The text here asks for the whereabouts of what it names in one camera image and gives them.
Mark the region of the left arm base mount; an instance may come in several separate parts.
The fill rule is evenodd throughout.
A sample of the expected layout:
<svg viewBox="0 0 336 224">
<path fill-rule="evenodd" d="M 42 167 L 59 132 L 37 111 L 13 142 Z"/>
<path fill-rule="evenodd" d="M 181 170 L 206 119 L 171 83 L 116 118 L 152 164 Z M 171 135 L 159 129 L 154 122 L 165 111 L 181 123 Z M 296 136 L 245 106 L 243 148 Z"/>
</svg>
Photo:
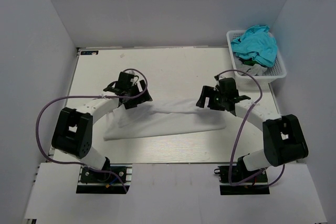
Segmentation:
<svg viewBox="0 0 336 224">
<path fill-rule="evenodd" d="M 131 185 L 132 165 L 111 165 L 111 171 L 116 173 L 126 189 Z M 102 194 L 102 195 L 123 195 L 127 192 L 124 190 L 119 179 L 112 174 L 97 173 L 87 167 L 80 169 L 77 194 Z"/>
</svg>

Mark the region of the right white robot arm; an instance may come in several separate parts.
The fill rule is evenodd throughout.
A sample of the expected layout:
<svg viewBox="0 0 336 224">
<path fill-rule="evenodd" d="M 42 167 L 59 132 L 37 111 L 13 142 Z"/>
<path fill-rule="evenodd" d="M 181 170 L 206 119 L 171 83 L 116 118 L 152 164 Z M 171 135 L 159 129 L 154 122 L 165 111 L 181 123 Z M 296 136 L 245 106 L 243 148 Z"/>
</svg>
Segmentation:
<svg viewBox="0 0 336 224">
<path fill-rule="evenodd" d="M 247 182 L 260 170 L 270 166 L 281 166 L 306 158 L 308 146 L 299 122 L 293 115 L 272 113 L 246 95 L 239 95 L 237 89 L 228 92 L 219 87 L 203 86 L 197 107 L 227 111 L 261 130 L 263 148 L 238 159 L 236 165 L 229 165 L 229 176 L 236 174 Z"/>
</svg>

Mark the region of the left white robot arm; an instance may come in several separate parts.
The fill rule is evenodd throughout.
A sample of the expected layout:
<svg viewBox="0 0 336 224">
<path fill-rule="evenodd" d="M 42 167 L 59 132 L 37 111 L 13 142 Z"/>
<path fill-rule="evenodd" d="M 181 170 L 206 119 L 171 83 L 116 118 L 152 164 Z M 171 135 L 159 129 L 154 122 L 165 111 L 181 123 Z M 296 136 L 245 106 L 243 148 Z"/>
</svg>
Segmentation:
<svg viewBox="0 0 336 224">
<path fill-rule="evenodd" d="M 144 80 L 112 82 L 103 89 L 102 96 L 80 107 L 65 107 L 60 111 L 51 145 L 73 156 L 81 165 L 92 168 L 93 176 L 104 182 L 111 175 L 110 161 L 92 147 L 94 124 L 118 107 L 127 110 L 150 101 L 152 98 Z"/>
</svg>

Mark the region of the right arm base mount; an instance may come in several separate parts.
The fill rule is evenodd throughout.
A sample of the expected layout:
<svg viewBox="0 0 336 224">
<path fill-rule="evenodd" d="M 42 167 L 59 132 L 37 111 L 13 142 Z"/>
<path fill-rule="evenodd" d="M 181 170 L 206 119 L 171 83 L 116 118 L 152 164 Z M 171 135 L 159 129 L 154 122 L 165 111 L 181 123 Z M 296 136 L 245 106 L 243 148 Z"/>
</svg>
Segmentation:
<svg viewBox="0 0 336 224">
<path fill-rule="evenodd" d="M 269 195 L 268 177 L 266 171 L 239 184 L 229 183 L 229 165 L 225 164 L 214 169 L 214 175 L 219 178 L 219 189 L 222 196 Z"/>
</svg>

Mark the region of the white t-shirt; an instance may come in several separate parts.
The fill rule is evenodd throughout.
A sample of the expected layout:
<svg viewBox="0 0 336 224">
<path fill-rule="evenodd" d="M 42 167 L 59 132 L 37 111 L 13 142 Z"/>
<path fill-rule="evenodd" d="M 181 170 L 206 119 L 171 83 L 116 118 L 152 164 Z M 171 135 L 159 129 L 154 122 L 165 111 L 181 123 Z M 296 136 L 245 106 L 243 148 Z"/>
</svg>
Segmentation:
<svg viewBox="0 0 336 224">
<path fill-rule="evenodd" d="M 135 108 L 114 109 L 103 138 L 106 141 L 221 130 L 225 112 L 200 108 L 197 99 L 156 100 Z"/>
</svg>

